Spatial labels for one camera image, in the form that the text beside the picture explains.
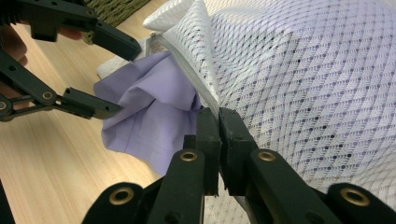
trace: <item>finger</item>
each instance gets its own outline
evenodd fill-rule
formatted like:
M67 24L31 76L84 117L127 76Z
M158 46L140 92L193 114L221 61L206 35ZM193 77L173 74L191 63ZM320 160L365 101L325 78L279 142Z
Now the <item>finger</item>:
M11 26L5 26L0 35L3 37L3 50L9 56L17 61L25 57L26 45Z
M65 28L59 29L59 34L74 40L80 40L83 37L82 32Z

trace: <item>wood grain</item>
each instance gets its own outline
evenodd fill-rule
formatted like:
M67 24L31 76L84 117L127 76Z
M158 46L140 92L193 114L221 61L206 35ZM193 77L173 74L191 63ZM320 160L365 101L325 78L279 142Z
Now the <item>wood grain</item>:
M164 2L150 1L119 28L137 39L148 36L142 21ZM96 67L114 57L83 41L34 41L29 27L15 29L28 46L26 67L59 94L67 87L93 93ZM144 161L105 149L101 129L101 120L55 110L0 124L0 178L17 223L80 223L107 187L145 187L159 178Z

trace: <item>fabric fold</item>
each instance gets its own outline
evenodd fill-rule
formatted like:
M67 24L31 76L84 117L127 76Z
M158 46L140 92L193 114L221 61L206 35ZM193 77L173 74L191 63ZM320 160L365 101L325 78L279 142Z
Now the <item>fabric fold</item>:
M94 85L98 97L121 105L104 120L107 148L148 161L164 175L183 136L195 134L201 103L195 88L168 52L128 63Z

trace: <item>screw hole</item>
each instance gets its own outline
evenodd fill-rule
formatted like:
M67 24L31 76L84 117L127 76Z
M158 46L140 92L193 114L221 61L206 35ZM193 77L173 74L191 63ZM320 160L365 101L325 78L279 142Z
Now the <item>screw hole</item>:
M184 152L180 155L180 158L183 161L195 161L198 158L198 155L193 152Z
M110 195L110 202L114 205L123 205L128 203L134 197L134 191L129 187L123 187L114 190Z
M345 188L341 189L340 193L347 202L357 206L367 206L370 204L369 198L357 189Z

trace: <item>white cloth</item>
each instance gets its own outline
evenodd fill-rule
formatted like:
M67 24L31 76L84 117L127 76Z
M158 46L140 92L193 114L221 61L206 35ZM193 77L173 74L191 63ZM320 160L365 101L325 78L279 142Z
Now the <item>white cloth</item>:
M278 151L311 187L350 182L395 209L395 5L173 0L144 24L183 54L201 93L236 109L259 146ZM233 210L212 209L208 223Z

